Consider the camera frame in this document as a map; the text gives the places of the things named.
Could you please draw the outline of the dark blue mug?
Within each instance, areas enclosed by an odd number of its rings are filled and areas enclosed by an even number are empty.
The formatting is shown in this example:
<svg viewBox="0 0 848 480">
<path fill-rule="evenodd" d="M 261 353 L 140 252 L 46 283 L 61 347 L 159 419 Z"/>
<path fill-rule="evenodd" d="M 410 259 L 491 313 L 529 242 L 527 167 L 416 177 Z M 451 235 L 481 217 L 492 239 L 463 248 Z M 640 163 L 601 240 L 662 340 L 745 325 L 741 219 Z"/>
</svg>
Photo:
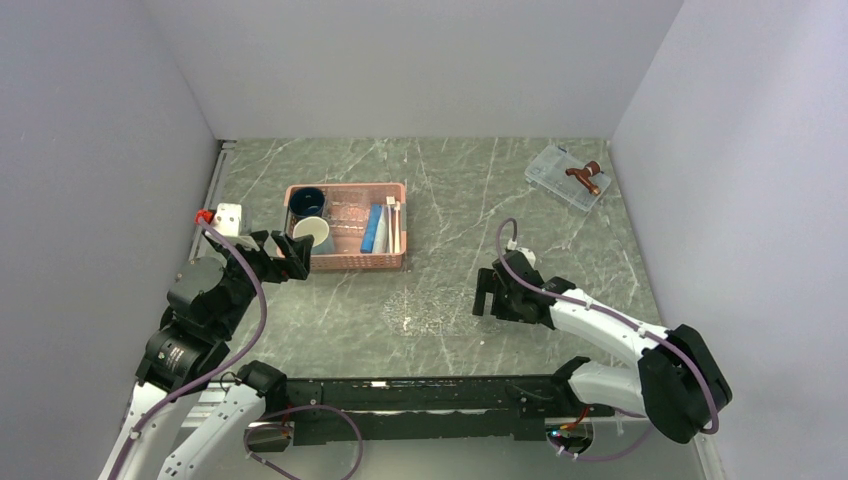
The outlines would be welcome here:
<svg viewBox="0 0 848 480">
<path fill-rule="evenodd" d="M 326 196 L 321 189 L 303 187 L 292 193 L 288 208 L 291 216 L 300 221 L 308 217 L 322 217 L 326 203 Z"/>
</svg>

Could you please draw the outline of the white toothbrush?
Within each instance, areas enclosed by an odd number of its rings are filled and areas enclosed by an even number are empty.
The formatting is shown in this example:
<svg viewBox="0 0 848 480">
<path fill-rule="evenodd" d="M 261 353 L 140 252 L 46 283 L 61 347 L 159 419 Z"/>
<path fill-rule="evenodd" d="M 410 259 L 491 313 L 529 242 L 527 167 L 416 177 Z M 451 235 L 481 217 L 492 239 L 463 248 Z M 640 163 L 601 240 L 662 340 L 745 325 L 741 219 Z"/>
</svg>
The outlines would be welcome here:
<svg viewBox="0 0 848 480">
<path fill-rule="evenodd" d="M 396 200 L 393 205 L 393 252 L 396 254 L 401 252 L 400 206 L 400 202 Z"/>
<path fill-rule="evenodd" d="M 387 239 L 386 239 L 386 251 L 389 254 L 392 254 L 395 250 L 394 248 L 394 207 L 395 207 L 395 197 L 387 196 L 386 197 L 386 227 L 387 227 Z"/>
</svg>

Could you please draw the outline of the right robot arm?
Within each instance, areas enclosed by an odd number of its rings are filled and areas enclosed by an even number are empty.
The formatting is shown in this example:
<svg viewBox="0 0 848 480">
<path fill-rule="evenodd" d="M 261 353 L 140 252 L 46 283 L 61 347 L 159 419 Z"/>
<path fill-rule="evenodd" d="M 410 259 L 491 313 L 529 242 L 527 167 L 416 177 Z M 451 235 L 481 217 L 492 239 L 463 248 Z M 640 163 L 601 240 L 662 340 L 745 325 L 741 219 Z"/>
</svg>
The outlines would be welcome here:
<svg viewBox="0 0 848 480">
<path fill-rule="evenodd" d="M 714 432 L 733 393 L 701 334 L 668 329 L 597 302 L 574 283 L 544 279 L 530 251 L 509 243 L 478 271 L 472 312 L 580 337 L 618 360 L 576 356 L 548 375 L 294 380 L 290 393 L 357 416 L 498 414 L 546 422 L 565 439 L 591 417 L 646 419 L 687 443 Z"/>
</svg>

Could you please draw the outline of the pink plastic perforated basket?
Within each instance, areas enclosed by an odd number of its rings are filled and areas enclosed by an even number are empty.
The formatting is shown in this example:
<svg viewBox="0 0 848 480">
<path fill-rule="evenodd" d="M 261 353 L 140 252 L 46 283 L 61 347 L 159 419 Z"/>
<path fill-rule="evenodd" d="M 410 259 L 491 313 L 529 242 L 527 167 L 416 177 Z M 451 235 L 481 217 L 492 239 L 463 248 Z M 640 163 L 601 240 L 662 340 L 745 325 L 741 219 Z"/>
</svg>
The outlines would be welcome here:
<svg viewBox="0 0 848 480">
<path fill-rule="evenodd" d="M 401 183 L 330 183 L 315 184 L 325 196 L 328 188 L 357 187 L 364 188 L 370 194 L 372 204 L 386 205 L 386 197 L 394 196 L 400 202 L 401 211 L 401 252 L 400 254 L 362 254 L 360 244 L 362 238 L 334 236 L 336 252 L 329 255 L 315 255 L 312 268 L 315 271 L 349 270 L 349 269 L 398 269 L 402 266 L 407 252 L 407 215 L 406 187 Z"/>
</svg>

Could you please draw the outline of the brown copper faucet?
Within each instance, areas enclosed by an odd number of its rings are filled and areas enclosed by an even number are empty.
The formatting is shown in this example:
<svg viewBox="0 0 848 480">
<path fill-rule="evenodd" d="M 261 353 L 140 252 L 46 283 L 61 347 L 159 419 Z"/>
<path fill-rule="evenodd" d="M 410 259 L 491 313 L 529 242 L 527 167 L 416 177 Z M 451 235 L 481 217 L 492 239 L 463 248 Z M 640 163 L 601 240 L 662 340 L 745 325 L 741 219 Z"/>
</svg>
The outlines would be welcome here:
<svg viewBox="0 0 848 480">
<path fill-rule="evenodd" d="M 568 168 L 565 170 L 567 176 L 574 177 L 591 195 L 599 196 L 601 189 L 591 178 L 601 172 L 601 167 L 596 161 L 586 163 L 582 168 Z"/>
</svg>

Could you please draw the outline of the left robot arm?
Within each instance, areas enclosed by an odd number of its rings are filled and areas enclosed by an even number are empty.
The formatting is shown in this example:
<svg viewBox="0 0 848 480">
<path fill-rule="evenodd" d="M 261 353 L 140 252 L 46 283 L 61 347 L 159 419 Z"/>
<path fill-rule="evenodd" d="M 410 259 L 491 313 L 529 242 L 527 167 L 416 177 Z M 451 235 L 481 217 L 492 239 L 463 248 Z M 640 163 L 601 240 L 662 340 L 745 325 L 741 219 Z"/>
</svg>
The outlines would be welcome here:
<svg viewBox="0 0 848 480">
<path fill-rule="evenodd" d="M 248 352 L 228 344 L 253 301 L 260 322 L 252 341 L 267 324 L 263 286 L 305 280 L 314 243 L 311 235 L 294 239 L 282 231 L 225 236 L 212 226 L 204 232 L 216 256 L 190 259 L 167 293 L 159 329 L 148 339 L 136 370 L 136 383 L 121 431 L 100 476 L 103 479 L 189 479 L 238 420 L 253 414 L 279 417 L 287 406 L 285 376 L 269 366 L 248 367 L 248 384 L 222 405 L 220 417 L 203 423 L 211 435 L 176 440 L 184 420 L 213 377 Z"/>
</svg>

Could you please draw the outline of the blue toothpaste tube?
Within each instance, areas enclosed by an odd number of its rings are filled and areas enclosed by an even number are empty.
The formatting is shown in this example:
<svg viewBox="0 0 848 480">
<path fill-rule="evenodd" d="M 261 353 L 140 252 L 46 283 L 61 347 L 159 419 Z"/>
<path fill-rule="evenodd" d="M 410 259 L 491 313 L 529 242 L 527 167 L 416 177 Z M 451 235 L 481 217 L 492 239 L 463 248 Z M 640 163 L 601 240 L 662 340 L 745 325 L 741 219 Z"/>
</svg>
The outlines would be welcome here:
<svg viewBox="0 0 848 480">
<path fill-rule="evenodd" d="M 374 243 L 375 230 L 380 215 L 380 206 L 380 204 L 371 205 L 366 228 L 360 244 L 360 252 L 362 254 L 373 254 L 372 248 Z"/>
</svg>

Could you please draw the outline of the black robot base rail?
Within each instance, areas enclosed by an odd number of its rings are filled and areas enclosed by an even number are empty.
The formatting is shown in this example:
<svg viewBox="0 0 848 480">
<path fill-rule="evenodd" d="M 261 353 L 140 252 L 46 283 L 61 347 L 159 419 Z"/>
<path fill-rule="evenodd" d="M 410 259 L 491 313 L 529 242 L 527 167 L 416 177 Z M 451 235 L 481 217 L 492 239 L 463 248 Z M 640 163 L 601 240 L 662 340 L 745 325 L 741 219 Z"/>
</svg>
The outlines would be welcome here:
<svg viewBox="0 0 848 480">
<path fill-rule="evenodd" d="M 612 408 L 586 406 L 550 375 L 294 379 L 264 419 L 292 428 L 296 446 L 357 439 L 507 437 L 543 441 L 576 422 L 585 432 Z"/>
</svg>

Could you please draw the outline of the light blue mug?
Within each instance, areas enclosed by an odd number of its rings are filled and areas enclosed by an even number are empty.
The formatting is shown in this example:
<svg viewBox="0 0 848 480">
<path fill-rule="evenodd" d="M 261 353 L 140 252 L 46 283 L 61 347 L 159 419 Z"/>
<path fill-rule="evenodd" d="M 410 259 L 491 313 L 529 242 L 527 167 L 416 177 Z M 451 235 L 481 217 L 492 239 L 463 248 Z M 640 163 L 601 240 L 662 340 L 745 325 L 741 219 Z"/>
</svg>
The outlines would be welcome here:
<svg viewBox="0 0 848 480">
<path fill-rule="evenodd" d="M 319 216 L 309 216 L 298 221 L 292 230 L 292 238 L 300 240 L 306 236 L 313 238 L 312 255 L 329 255 L 336 252 L 334 237 L 329 223 Z"/>
</svg>

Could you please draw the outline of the clear textured plastic tray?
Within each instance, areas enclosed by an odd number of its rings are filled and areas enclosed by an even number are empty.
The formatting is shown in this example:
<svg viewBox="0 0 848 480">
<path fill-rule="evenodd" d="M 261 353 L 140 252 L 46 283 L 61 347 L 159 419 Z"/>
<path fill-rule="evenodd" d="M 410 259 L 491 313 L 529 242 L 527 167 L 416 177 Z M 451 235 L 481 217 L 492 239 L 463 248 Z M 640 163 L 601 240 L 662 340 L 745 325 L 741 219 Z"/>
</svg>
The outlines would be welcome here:
<svg viewBox="0 0 848 480">
<path fill-rule="evenodd" d="M 324 219 L 334 236 L 361 239 L 368 225 L 372 201 L 364 188 L 328 188 Z"/>
</svg>

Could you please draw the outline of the clear plastic organizer box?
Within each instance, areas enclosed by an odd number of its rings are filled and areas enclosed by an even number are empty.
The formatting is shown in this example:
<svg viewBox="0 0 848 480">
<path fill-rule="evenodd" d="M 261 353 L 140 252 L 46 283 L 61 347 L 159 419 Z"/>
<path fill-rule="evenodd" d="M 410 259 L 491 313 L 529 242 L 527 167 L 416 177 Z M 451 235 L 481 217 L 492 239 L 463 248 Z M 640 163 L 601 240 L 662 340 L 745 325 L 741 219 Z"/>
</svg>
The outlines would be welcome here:
<svg viewBox="0 0 848 480">
<path fill-rule="evenodd" d="M 611 186 L 612 179 L 601 168 L 601 172 L 591 178 L 600 187 L 601 194 L 593 196 L 574 177 L 565 174 L 566 169 L 582 168 L 588 162 L 576 159 L 564 147 L 548 145 L 526 167 L 525 180 L 558 201 L 589 212 Z"/>
</svg>

